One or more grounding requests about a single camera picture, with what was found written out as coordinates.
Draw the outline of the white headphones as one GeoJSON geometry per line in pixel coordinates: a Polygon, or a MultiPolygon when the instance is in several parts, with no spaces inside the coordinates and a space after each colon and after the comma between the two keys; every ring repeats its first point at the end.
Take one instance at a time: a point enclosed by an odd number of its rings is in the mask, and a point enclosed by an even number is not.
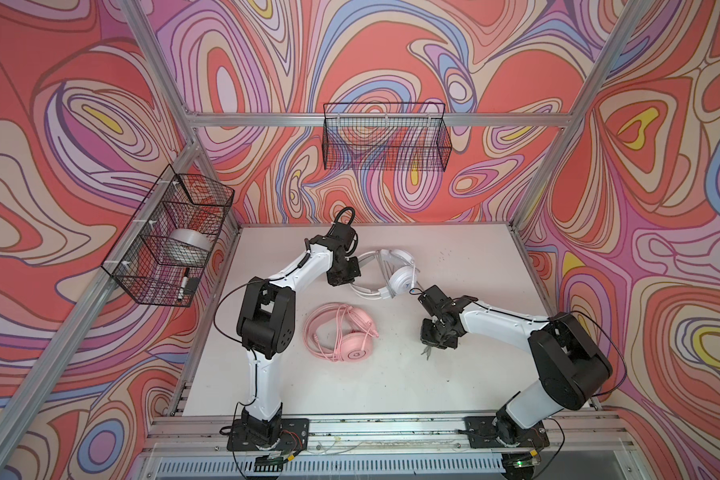
{"type": "Polygon", "coordinates": [[[410,294],[419,287],[414,256],[402,249],[378,249],[358,256],[360,268],[375,264],[379,267],[384,284],[378,288],[366,288],[351,283],[350,288],[360,298],[387,300],[410,294]]]}

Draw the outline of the pink cat-ear headphones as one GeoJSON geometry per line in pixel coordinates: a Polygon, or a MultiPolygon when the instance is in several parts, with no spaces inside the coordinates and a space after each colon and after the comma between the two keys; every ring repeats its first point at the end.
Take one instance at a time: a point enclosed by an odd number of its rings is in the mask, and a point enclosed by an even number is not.
{"type": "Polygon", "coordinates": [[[380,337],[374,320],[361,308],[346,303],[320,305],[306,318],[302,341],[309,353],[332,363],[360,362],[373,352],[374,341],[380,337]],[[320,340],[322,327],[334,328],[333,345],[320,340]]]}

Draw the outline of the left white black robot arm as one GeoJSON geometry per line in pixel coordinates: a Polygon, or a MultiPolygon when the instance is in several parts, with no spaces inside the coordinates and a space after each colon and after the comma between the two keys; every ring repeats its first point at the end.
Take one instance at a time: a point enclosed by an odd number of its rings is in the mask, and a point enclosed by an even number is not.
{"type": "Polygon", "coordinates": [[[332,286],[353,282],[360,276],[353,255],[357,243],[353,231],[317,235],[307,239],[304,253],[282,270],[247,283],[236,330],[246,350],[251,390],[239,431],[251,442],[272,445],[283,430],[280,360],[296,333],[297,293],[322,275],[332,286]]]}

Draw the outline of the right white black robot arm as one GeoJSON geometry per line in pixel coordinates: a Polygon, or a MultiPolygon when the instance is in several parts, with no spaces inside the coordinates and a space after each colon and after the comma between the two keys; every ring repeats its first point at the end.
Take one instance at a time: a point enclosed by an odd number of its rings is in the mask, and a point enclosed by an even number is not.
{"type": "Polygon", "coordinates": [[[583,407],[613,374],[607,356],[573,314],[521,314],[463,295],[452,298],[438,286],[414,288],[425,309],[420,340],[426,351],[455,349],[467,334],[514,346],[533,358],[538,379],[495,414],[493,437],[517,447],[540,422],[562,410],[583,407]]]}

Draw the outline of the white tape roll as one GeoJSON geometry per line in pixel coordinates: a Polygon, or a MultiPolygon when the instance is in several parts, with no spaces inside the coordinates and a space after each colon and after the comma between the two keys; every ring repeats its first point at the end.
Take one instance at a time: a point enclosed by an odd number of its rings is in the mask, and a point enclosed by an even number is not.
{"type": "Polygon", "coordinates": [[[186,267],[202,267],[211,251],[209,237],[199,231],[180,228],[171,232],[165,242],[164,252],[173,264],[186,267]]]}

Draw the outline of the marker pen in basket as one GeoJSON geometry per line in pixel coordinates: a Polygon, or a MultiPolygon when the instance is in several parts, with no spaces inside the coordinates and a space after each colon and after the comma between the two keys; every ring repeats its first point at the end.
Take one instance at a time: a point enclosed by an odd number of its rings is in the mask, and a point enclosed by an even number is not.
{"type": "Polygon", "coordinates": [[[183,272],[183,275],[182,275],[182,279],[181,279],[181,282],[180,282],[180,285],[179,285],[179,289],[178,289],[178,292],[177,292],[177,301],[183,301],[183,299],[184,299],[184,297],[185,297],[186,287],[187,287],[187,284],[188,284],[188,282],[189,282],[189,273],[190,273],[190,268],[189,268],[189,267],[186,267],[186,268],[184,269],[184,272],[183,272]]]}

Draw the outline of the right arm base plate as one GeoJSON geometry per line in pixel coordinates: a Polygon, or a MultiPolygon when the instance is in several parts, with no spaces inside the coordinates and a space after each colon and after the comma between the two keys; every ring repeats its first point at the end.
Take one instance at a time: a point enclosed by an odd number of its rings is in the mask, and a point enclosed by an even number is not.
{"type": "Polygon", "coordinates": [[[473,449],[536,449],[543,450],[550,445],[542,422],[533,427],[522,428],[504,415],[467,416],[461,433],[468,438],[473,449]]]}

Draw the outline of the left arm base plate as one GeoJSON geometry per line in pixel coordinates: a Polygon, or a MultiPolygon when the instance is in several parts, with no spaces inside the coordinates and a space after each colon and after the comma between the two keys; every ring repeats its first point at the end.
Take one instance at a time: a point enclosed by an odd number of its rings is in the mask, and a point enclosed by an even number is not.
{"type": "Polygon", "coordinates": [[[231,425],[226,449],[230,452],[296,452],[308,446],[310,420],[306,417],[261,422],[253,417],[231,425]]]}

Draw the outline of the aluminium front rail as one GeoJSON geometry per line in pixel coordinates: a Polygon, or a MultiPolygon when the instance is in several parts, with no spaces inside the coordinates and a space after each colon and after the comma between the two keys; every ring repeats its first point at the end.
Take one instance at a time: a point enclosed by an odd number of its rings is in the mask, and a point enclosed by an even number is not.
{"type": "MultiPolygon", "coordinates": [[[[311,415],[307,435],[309,454],[456,453],[481,442],[488,450],[514,452],[542,447],[546,453],[564,451],[631,450],[636,447],[618,414],[583,410],[563,412],[530,431],[518,445],[496,442],[485,412],[407,414],[311,415]]],[[[159,450],[192,454],[221,454],[227,438],[220,430],[232,416],[181,416],[152,422],[145,452],[159,450]]]]}

